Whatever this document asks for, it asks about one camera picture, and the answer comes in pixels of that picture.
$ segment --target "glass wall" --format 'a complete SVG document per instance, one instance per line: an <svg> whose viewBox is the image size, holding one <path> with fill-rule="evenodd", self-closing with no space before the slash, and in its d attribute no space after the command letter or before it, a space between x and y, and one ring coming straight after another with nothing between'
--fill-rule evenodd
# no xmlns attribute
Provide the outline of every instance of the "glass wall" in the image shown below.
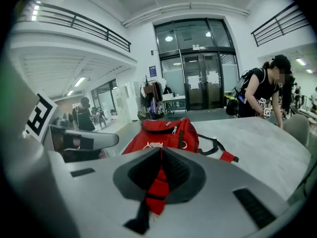
<svg viewBox="0 0 317 238"><path fill-rule="evenodd" d="M221 19L184 19L155 26L163 78L189 110L225 105L239 80L236 52Z"/></svg>
<svg viewBox="0 0 317 238"><path fill-rule="evenodd" d="M161 65L163 78L167 81L167 86L171 88L175 95L185 95L182 61L180 57L162 60Z"/></svg>
<svg viewBox="0 0 317 238"><path fill-rule="evenodd" d="M110 81L92 91L93 101L96 108L109 110L113 115L116 113L112 90L117 87L116 81Z"/></svg>
<svg viewBox="0 0 317 238"><path fill-rule="evenodd" d="M218 47L230 47L228 35L221 21L208 20L212 36Z"/></svg>
<svg viewBox="0 0 317 238"><path fill-rule="evenodd" d="M160 53L178 49L172 24L157 27L156 34Z"/></svg>
<svg viewBox="0 0 317 238"><path fill-rule="evenodd" d="M239 80L238 65L234 55L220 54L224 92L231 92Z"/></svg>
<svg viewBox="0 0 317 238"><path fill-rule="evenodd" d="M177 22L174 27L180 49L214 46L204 20Z"/></svg>

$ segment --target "black cap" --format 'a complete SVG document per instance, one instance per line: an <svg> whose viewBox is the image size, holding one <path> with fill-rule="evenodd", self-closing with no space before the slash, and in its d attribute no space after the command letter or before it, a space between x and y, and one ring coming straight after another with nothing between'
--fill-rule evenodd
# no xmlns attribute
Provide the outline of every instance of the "black cap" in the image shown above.
<svg viewBox="0 0 317 238"><path fill-rule="evenodd" d="M274 65L285 73L291 73L291 62L284 55L277 55L273 59Z"/></svg>

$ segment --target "man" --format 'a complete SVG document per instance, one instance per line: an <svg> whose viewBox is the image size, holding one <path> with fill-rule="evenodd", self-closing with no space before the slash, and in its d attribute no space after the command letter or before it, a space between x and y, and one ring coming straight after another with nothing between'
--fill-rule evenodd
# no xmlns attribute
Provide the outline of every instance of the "man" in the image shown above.
<svg viewBox="0 0 317 238"><path fill-rule="evenodd" d="M301 96L301 87L298 86L297 84L295 86L296 86L295 94L294 94L295 107L298 109L298 103L300 103L300 96Z"/></svg>
<svg viewBox="0 0 317 238"><path fill-rule="evenodd" d="M290 80L283 85L282 91L282 118L286 119L286 115L289 113L290 105L292 102L292 88L295 78L293 75L290 76Z"/></svg>
<svg viewBox="0 0 317 238"><path fill-rule="evenodd" d="M107 126L107 124L106 124L107 118L105 117L105 113L102 111L101 108L98 108L98 110L97 110L97 112L96 112L96 115L99 116L100 128L101 128L101 129L103 128L102 122L105 124L105 128L106 128L106 126Z"/></svg>
<svg viewBox="0 0 317 238"><path fill-rule="evenodd" d="M73 123L75 128L86 131L95 130L90 117L98 118L98 116L92 115L89 111L89 108L89 99L84 97L80 100L79 106L73 109Z"/></svg>
<svg viewBox="0 0 317 238"><path fill-rule="evenodd" d="M312 105L313 105L312 111L316 113L317 112L317 87L315 88L315 92L312 94L311 98L312 98Z"/></svg>

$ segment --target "black backpack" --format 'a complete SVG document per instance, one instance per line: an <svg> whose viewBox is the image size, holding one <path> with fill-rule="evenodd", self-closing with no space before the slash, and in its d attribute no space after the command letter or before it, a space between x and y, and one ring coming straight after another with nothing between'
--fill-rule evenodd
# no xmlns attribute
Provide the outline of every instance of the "black backpack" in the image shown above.
<svg viewBox="0 0 317 238"><path fill-rule="evenodd" d="M242 76L240 77L238 83L235 85L235 87L232 90L232 93L230 95L229 101L227 103L226 113L230 116L238 115L239 108L238 108L238 101L239 96L244 98L244 95L246 93L246 88L249 84L250 78L252 77L254 71L256 69L261 69L264 72L263 80L260 82L262 84L266 77L266 70L263 68L253 68L248 71L245 71Z"/></svg>

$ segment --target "door frame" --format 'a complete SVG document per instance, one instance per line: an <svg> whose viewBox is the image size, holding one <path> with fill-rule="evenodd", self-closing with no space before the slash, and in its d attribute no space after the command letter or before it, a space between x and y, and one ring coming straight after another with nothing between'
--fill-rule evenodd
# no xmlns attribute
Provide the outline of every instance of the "door frame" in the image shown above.
<svg viewBox="0 0 317 238"><path fill-rule="evenodd" d="M186 97L186 106L187 110L190 110L190 102L189 102L189 86L187 83L187 72L186 72L186 64L185 58L197 58L199 63L200 75L201 75L201 93L202 93L202 110L209 109L209 94L208 94L208 87L207 87L207 75L206 75L206 62L205 57L207 56L215 56L218 60L218 72L219 72L219 108L223 108L223 100L224 100L224 83L223 83L223 72L222 72L222 65L220 61L220 54L219 52L212 52L212 53L191 53L187 55L182 55L182 63L184 66L184 88L185 88L185 97Z"/></svg>

